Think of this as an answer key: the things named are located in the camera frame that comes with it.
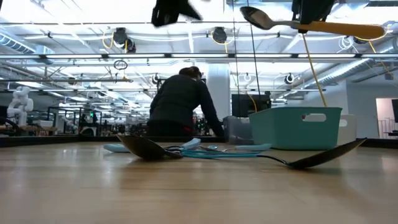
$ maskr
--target black jacket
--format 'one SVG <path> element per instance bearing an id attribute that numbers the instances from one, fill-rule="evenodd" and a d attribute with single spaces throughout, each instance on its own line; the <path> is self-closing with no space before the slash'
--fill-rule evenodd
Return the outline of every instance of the black jacket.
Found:
<path id="1" fill-rule="evenodd" d="M 149 125 L 151 121 L 175 121 L 193 129 L 193 110 L 199 105 L 213 132 L 224 136 L 206 84 L 186 75 L 174 75 L 163 83 L 150 104 Z"/>

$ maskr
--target person's arm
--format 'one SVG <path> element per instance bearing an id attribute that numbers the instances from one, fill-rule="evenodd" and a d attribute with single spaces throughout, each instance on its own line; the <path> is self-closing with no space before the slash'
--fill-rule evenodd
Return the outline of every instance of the person's arm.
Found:
<path id="1" fill-rule="evenodd" d="M 221 126 L 221 122 L 218 120 L 216 108 L 214 107 L 213 100 L 211 99 L 211 95 L 209 89 L 207 89 L 206 84 L 202 81 L 198 82 L 199 84 L 199 92 L 200 92 L 200 106 L 207 123 L 210 125 L 213 132 L 218 137 L 224 136 L 224 129 Z"/>
<path id="2" fill-rule="evenodd" d="M 155 109 L 155 107 L 156 107 L 156 105 L 157 105 L 157 102 L 159 101 L 160 96 L 162 96 L 163 89 L 164 89 L 164 86 L 165 86 L 166 82 L 167 82 L 167 81 L 165 81 L 165 82 L 163 83 L 163 85 L 160 87 L 159 91 L 156 93 L 154 99 L 153 99 L 152 102 L 150 103 L 149 116 L 151 116 L 152 112 L 154 112 L 154 109 Z"/>

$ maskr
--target teal basket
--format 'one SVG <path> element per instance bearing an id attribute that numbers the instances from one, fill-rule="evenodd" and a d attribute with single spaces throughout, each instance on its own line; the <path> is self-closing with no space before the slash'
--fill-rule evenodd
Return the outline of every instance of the teal basket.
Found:
<path id="1" fill-rule="evenodd" d="M 255 144 L 275 149 L 327 150 L 337 145 L 341 108 L 285 107 L 250 114 Z M 324 114 L 324 121 L 305 121 L 310 114 Z"/>

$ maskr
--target white humanoid robot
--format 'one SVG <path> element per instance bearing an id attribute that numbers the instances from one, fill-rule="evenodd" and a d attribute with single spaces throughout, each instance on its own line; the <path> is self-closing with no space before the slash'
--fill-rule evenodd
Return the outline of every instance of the white humanoid robot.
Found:
<path id="1" fill-rule="evenodd" d="M 12 93 L 14 97 L 12 102 L 8 106 L 7 109 L 7 117 L 13 118 L 15 115 L 18 115 L 18 126 L 25 126 L 27 119 L 27 112 L 31 112 L 33 110 L 33 100 L 30 99 L 27 95 L 30 92 L 30 88 L 26 86 L 20 86 L 17 88 L 17 91 Z"/>

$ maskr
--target yellow handle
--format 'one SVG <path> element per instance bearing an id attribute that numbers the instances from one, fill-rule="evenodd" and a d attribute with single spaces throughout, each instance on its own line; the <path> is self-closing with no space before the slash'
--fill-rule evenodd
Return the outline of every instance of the yellow handle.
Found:
<path id="1" fill-rule="evenodd" d="M 384 35 L 384 29 L 381 26 L 342 24 L 334 22 L 311 22 L 308 25 L 300 24 L 297 29 L 329 32 L 333 34 L 352 35 L 363 39 L 375 39 Z"/>

